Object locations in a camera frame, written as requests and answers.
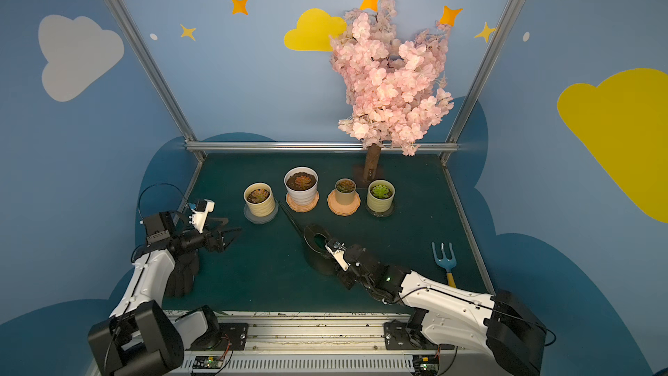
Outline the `dark green watering can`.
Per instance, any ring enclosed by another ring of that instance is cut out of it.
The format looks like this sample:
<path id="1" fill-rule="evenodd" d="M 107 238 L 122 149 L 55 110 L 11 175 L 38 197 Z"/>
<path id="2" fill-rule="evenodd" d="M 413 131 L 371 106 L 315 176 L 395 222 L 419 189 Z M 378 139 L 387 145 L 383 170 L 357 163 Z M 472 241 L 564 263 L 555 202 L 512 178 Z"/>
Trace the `dark green watering can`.
<path id="1" fill-rule="evenodd" d="M 332 238 L 330 233 L 317 224 L 299 224 L 285 203 L 280 203 L 279 206 L 302 240 L 303 254 L 308 265 L 322 275 L 335 276 L 339 270 L 339 263 L 326 248 Z"/>

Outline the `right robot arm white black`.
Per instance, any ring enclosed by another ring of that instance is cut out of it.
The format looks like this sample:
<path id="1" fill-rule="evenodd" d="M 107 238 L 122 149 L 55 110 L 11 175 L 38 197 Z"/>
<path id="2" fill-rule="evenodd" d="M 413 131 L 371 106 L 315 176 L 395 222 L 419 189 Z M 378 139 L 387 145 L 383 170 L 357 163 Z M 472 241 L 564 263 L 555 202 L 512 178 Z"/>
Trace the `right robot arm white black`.
<path id="1" fill-rule="evenodd" d="M 434 345 L 484 353 L 512 375 L 539 375 L 549 334 L 515 294 L 476 293 L 429 280 L 416 271 L 384 264 L 361 245 L 325 244 L 346 285 L 359 283 L 386 305 L 414 310 L 417 331 Z"/>

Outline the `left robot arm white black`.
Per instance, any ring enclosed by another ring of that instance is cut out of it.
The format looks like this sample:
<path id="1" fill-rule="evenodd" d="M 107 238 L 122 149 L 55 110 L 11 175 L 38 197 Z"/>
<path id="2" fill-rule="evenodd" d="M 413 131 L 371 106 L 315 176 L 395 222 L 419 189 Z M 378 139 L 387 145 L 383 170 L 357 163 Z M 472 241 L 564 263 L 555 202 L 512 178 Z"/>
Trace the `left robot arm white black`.
<path id="1" fill-rule="evenodd" d="M 122 299 L 107 320 L 93 325 L 88 343 L 102 375 L 165 375 L 180 367 L 191 347 L 227 342 L 217 318 L 201 306 L 171 321 L 162 304 L 177 260 L 199 250 L 224 252 L 241 233 L 226 218 L 215 226 L 177 229 L 175 212 L 142 220 L 144 245 L 132 254 L 134 272 Z"/>

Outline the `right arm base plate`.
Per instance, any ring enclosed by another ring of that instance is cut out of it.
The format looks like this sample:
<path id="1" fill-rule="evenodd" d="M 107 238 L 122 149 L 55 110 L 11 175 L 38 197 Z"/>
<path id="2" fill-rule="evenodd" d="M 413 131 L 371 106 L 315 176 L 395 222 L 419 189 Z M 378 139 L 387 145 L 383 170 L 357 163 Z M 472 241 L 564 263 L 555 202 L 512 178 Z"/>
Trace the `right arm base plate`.
<path id="1" fill-rule="evenodd" d="M 437 345 L 429 341 L 420 331 L 421 327 L 417 324 L 411 324 L 398 320 L 384 323 L 384 342 L 385 348 L 389 351 L 399 350 L 433 350 L 439 347 L 445 351 L 454 351 L 454 345 Z"/>

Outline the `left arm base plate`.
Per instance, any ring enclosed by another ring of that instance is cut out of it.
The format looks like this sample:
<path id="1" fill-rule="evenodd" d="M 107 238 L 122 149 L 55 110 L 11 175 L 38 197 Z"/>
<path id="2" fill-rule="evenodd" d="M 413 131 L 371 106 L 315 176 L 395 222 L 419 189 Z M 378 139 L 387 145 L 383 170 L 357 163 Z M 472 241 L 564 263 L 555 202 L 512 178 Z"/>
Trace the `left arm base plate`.
<path id="1" fill-rule="evenodd" d="M 249 325 L 246 323 L 219 323 L 209 328 L 191 344 L 191 351 L 244 351 Z"/>

